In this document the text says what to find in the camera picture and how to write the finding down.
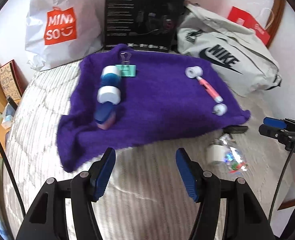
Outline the clear candy bottle watermelon label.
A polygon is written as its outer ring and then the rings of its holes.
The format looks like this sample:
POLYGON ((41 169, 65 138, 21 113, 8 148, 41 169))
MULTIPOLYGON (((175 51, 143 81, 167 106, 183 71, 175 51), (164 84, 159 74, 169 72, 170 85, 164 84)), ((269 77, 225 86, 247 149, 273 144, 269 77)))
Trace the clear candy bottle watermelon label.
POLYGON ((246 172, 248 170, 247 160, 233 137, 225 133, 220 136, 219 142, 226 150, 223 159, 229 173, 246 172))

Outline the small white cap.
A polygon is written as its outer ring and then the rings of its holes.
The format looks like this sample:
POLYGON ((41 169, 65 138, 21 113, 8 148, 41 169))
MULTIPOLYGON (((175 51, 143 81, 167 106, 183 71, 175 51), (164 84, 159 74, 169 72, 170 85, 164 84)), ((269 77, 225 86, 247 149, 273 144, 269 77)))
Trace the small white cap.
POLYGON ((223 103, 216 104, 213 107, 212 112, 217 116, 223 116, 227 112, 227 106, 223 103))

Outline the white usb charger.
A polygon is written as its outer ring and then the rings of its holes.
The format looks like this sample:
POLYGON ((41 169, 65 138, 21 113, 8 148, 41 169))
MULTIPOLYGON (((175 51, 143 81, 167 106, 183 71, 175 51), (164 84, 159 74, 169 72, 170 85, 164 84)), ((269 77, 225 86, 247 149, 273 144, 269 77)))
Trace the white usb charger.
POLYGON ((208 146, 206 161, 208 164, 219 164, 225 162, 227 148, 222 145, 212 144, 208 146))

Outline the pink white pen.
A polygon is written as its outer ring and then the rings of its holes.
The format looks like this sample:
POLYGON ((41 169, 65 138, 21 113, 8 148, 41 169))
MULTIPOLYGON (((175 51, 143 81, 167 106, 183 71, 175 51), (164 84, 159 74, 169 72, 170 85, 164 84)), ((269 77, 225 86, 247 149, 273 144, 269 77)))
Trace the pink white pen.
POLYGON ((196 79, 198 80, 199 84, 204 87, 205 91, 213 98, 216 103, 222 103, 223 99, 216 92, 216 90, 202 77, 197 76, 196 79))

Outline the white tape roll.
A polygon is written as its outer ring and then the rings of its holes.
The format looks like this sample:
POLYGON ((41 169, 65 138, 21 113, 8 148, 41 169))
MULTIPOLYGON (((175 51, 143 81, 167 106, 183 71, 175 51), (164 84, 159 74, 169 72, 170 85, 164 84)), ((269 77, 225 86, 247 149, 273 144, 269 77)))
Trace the white tape roll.
POLYGON ((188 67, 185 70, 185 74, 190 79, 195 79, 203 75, 203 69, 199 66, 188 67))

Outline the blue pink eraser case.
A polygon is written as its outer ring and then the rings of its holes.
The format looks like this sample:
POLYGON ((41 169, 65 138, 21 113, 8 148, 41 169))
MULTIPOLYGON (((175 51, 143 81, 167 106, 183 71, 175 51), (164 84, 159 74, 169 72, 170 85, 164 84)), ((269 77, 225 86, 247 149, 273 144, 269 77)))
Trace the blue pink eraser case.
POLYGON ((107 130, 116 120, 115 105, 111 102, 98 104, 94 115, 98 128, 107 130))

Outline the blue white cylinder bottle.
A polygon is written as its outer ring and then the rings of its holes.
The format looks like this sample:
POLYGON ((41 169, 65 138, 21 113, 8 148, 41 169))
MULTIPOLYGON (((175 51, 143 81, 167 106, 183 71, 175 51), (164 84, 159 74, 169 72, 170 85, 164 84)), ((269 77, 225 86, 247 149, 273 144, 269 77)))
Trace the blue white cylinder bottle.
POLYGON ((100 77, 100 87, 97 93, 98 103, 110 102, 117 105, 121 101, 121 75, 117 66, 103 68, 100 77))

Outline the green binder clip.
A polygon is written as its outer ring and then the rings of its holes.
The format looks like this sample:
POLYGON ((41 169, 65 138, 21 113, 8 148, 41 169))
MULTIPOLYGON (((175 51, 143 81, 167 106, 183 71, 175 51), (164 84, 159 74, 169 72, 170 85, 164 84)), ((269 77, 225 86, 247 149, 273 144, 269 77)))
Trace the green binder clip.
POLYGON ((120 54, 121 63, 116 64, 122 77, 136 77, 136 65, 130 64, 130 58, 132 54, 130 52, 122 52, 120 54))

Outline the grey Nike bag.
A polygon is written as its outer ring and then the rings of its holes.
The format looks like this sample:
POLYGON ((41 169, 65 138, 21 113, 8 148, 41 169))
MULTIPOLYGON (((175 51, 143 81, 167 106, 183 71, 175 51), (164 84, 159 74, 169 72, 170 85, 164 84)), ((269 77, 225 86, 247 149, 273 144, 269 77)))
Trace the grey Nike bag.
POLYGON ((271 90, 282 82, 279 64, 255 32, 188 3, 177 28, 177 49, 182 55, 207 60, 236 94, 271 90))

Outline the tissue pack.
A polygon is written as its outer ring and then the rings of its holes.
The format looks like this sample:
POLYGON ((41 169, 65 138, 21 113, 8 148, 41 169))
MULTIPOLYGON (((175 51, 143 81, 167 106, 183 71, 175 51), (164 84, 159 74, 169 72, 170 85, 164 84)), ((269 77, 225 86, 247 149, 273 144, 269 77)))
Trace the tissue pack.
POLYGON ((4 129, 11 128, 15 113, 16 110, 8 103, 2 113, 1 125, 4 129))

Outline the small red paper bag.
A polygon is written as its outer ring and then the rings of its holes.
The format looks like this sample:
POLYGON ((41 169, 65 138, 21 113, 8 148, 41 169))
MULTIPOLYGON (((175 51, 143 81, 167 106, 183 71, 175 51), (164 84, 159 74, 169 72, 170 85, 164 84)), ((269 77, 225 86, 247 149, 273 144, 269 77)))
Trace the small red paper bag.
POLYGON ((244 26, 248 29, 253 29, 257 37, 267 45, 270 40, 270 35, 267 33, 267 30, 263 28, 258 21, 248 12, 241 10, 237 7, 232 7, 228 20, 235 22, 241 26, 244 26))

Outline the wooden headboard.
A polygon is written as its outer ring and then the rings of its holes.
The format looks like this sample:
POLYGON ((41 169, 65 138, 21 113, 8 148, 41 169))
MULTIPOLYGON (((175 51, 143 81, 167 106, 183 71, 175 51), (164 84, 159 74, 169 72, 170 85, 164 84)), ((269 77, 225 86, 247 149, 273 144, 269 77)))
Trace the wooden headboard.
POLYGON ((270 35, 270 39, 266 45, 269 48, 278 32, 282 17, 284 14, 286 0, 274 0, 273 6, 266 25, 266 31, 270 35))

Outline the patterned book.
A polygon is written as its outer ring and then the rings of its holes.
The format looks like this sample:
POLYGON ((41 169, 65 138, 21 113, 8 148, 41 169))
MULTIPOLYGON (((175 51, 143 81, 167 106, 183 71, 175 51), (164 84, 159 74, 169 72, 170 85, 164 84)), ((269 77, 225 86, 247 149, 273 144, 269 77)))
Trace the patterned book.
POLYGON ((24 93, 21 78, 14 60, 0 67, 0 85, 5 96, 20 100, 24 93))

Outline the purple towel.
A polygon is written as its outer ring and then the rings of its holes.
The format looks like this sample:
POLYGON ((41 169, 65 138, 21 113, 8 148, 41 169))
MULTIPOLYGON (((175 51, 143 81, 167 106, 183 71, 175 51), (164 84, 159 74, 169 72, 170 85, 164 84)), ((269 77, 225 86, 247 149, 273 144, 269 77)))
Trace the purple towel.
POLYGON ((85 57, 80 71, 70 98, 70 112, 61 117, 57 129, 58 154, 66 172, 77 170, 108 147, 121 149, 197 137, 250 119, 250 112, 241 109, 211 64, 196 57, 135 51, 120 44, 108 52, 85 57), (94 119, 101 73, 104 67, 120 63, 122 52, 132 54, 130 62, 136 65, 136 77, 122 79, 116 122, 102 130, 94 119), (218 103, 198 80, 186 76, 186 68, 194 66, 203 69, 201 77, 222 97, 227 106, 223 116, 212 112, 218 103))

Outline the black Hecate headset box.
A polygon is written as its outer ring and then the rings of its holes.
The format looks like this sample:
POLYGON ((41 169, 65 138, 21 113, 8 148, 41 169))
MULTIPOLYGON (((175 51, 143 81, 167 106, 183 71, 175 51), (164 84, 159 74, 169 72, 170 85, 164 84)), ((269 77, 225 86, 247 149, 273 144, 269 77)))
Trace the black Hecate headset box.
POLYGON ((184 0, 106 0, 104 48, 167 53, 183 11, 184 0))

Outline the white Miniso shopping bag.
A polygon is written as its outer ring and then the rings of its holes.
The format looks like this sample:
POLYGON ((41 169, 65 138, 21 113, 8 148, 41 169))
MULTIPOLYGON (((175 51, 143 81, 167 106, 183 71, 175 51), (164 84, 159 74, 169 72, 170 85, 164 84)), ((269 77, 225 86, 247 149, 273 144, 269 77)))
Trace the white Miniso shopping bag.
POLYGON ((43 71, 103 48, 105 0, 30 0, 26 17, 28 65, 43 71))

